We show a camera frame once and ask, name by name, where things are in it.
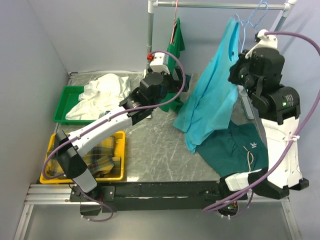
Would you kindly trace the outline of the light blue t shirt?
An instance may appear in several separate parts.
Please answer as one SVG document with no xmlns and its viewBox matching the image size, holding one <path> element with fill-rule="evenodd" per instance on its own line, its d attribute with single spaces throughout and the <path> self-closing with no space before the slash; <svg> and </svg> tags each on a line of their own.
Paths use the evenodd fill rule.
<svg viewBox="0 0 320 240">
<path fill-rule="evenodd" d="M 239 24 L 230 19 L 214 57 L 173 123 L 184 133 L 187 149 L 192 153 L 214 131 L 229 126 L 238 99 L 237 86 L 228 81 L 230 68 L 239 59 L 238 41 Z"/>
</svg>

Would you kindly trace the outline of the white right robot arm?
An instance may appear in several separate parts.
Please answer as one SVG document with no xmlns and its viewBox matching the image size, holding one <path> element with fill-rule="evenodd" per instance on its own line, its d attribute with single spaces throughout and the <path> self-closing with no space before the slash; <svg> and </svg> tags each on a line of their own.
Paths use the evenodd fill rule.
<svg viewBox="0 0 320 240">
<path fill-rule="evenodd" d="M 230 68 L 228 81 L 243 86 L 258 111 L 267 142 L 268 166 L 220 179 L 219 195 L 228 200 L 237 191 L 254 184 L 252 191 L 263 197 L 282 199 L 291 190 L 309 187 L 302 176 L 298 157 L 300 96 L 281 84 L 285 58 L 277 49 L 261 47 L 245 50 Z"/>
</svg>

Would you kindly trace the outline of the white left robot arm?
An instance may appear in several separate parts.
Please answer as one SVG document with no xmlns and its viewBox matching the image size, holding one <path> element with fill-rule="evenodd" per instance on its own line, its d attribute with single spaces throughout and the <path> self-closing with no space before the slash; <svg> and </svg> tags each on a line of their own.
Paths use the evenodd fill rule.
<svg viewBox="0 0 320 240">
<path fill-rule="evenodd" d="M 173 94 L 173 97 L 166 101 L 166 104 L 169 104 L 180 93 L 187 91 L 185 73 L 181 67 L 177 66 L 176 70 L 178 77 L 174 78 L 170 72 L 148 69 L 139 86 L 109 113 L 81 129 L 70 133 L 60 131 L 55 135 L 54 158 L 66 177 L 81 189 L 86 200 L 96 200 L 100 189 L 83 156 L 104 139 L 137 124 L 155 108 L 162 107 L 164 103 L 161 101 L 167 94 Z"/>
</svg>

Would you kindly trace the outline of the green t shirt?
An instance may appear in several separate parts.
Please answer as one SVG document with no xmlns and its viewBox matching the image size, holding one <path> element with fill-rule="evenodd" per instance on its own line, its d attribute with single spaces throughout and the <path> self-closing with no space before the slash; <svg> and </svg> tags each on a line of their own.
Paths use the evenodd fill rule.
<svg viewBox="0 0 320 240">
<path fill-rule="evenodd" d="M 181 31 L 181 21 L 178 17 L 176 19 L 176 26 L 174 28 L 173 40 L 171 43 L 169 43 L 167 52 L 173 54 L 178 59 L 180 57 L 180 52 L 184 51 L 185 49 L 185 43 Z M 167 67 L 171 74 L 175 72 L 176 66 L 176 61 L 172 57 L 169 57 Z M 172 110 L 174 113 L 178 114 L 183 104 L 184 103 L 181 101 L 181 99 L 177 97 L 171 103 L 161 106 L 160 109 L 166 113 L 168 113 L 169 110 Z"/>
</svg>

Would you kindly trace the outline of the white shirt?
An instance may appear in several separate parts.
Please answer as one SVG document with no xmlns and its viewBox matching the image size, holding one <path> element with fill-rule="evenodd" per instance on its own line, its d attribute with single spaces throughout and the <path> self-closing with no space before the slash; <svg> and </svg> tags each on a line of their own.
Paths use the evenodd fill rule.
<svg viewBox="0 0 320 240">
<path fill-rule="evenodd" d="M 105 74 L 89 81 L 78 96 L 77 103 L 66 115 L 70 121 L 95 121 L 117 107 L 131 93 L 128 76 Z"/>
</svg>

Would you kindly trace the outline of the dark teal garment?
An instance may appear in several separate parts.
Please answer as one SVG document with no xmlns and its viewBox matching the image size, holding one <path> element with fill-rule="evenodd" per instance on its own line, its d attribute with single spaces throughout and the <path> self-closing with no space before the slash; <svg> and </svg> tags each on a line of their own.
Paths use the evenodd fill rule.
<svg viewBox="0 0 320 240">
<path fill-rule="evenodd" d="M 268 167 L 268 150 L 253 123 L 237 125 L 210 134 L 196 151 L 220 177 Z"/>
</svg>

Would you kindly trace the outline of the yellow plastic bin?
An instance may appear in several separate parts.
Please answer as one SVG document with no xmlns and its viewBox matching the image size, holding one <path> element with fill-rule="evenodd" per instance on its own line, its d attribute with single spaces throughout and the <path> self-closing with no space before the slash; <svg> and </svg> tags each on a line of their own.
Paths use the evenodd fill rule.
<svg viewBox="0 0 320 240">
<path fill-rule="evenodd" d="M 55 133 L 51 135 L 46 158 L 53 151 L 54 143 Z M 98 182 L 114 182 L 123 179 L 125 171 L 125 143 L 125 132 L 118 131 L 97 144 L 82 157 L 89 171 Z M 48 177 L 52 177 L 62 174 L 63 170 L 58 161 L 51 159 L 45 168 L 45 173 Z M 68 179 L 65 175 L 54 179 L 46 179 L 42 173 L 40 174 L 39 181 L 41 184 L 72 183 L 72 180 Z"/>
</svg>

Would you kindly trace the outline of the grey white clothes rack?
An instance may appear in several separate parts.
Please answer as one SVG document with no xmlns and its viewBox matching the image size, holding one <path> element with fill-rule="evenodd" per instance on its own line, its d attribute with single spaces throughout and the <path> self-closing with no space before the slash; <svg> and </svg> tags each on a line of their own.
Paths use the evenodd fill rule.
<svg viewBox="0 0 320 240">
<path fill-rule="evenodd" d="M 279 10 L 279 20 L 275 20 L 275 23 L 272 25 L 272 30 L 279 31 L 282 27 L 288 16 L 290 15 L 292 9 L 296 5 L 297 0 L 286 0 L 288 3 L 281 4 L 269 4 L 268 9 L 271 10 Z M 179 3 L 178 6 L 181 8 L 192 8 L 192 9 L 255 9 L 258 7 L 258 4 L 247 4 L 247 3 L 204 3 L 204 2 L 186 2 Z M 153 50 L 153 31 L 154 31 L 154 15 L 155 8 L 158 7 L 175 7 L 175 0 L 148 0 L 148 21 L 147 21 L 147 53 L 150 53 Z M 265 9 L 265 5 L 263 4 L 258 9 Z M 236 43 L 236 53 L 240 53 L 241 45 L 239 41 Z M 195 89 L 196 83 L 198 82 L 201 74 L 192 73 L 190 75 L 189 82 L 189 92 L 182 93 L 180 100 L 187 100 L 190 93 Z M 243 87 L 238 86 L 238 100 L 233 107 L 232 112 L 232 120 L 235 120 L 236 123 L 249 123 L 255 121 L 255 115 L 253 113 L 253 109 L 251 103 L 249 102 L 249 98 Z M 164 112 L 162 110 L 156 110 L 147 119 L 158 120 L 158 117 L 173 117 L 173 113 Z"/>
</svg>

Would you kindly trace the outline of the green plastic tray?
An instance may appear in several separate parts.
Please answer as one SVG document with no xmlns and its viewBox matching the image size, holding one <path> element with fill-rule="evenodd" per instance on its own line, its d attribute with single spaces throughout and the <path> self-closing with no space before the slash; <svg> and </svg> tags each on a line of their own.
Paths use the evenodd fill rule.
<svg viewBox="0 0 320 240">
<path fill-rule="evenodd" d="M 53 122 L 67 126 L 88 125 L 93 120 L 67 120 L 66 114 L 80 101 L 78 97 L 84 92 L 84 86 L 65 86 L 61 92 L 53 115 Z"/>
</svg>

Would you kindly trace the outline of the yellow plaid cloth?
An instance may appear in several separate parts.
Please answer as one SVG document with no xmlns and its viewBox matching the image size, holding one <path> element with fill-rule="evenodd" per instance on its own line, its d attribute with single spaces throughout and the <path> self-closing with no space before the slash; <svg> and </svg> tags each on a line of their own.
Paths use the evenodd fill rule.
<svg viewBox="0 0 320 240">
<path fill-rule="evenodd" d="M 122 158 L 115 155 L 115 138 L 105 139 L 82 157 L 95 178 L 118 178 L 121 176 Z"/>
</svg>

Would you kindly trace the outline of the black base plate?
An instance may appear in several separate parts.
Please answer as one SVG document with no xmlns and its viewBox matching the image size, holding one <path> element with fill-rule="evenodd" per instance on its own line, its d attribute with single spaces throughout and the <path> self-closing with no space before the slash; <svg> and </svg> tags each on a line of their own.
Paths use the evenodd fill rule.
<svg viewBox="0 0 320 240">
<path fill-rule="evenodd" d="M 100 182 L 84 196 L 73 186 L 69 200 L 80 214 L 97 217 L 121 211 L 204 209 L 232 194 L 218 181 Z"/>
</svg>

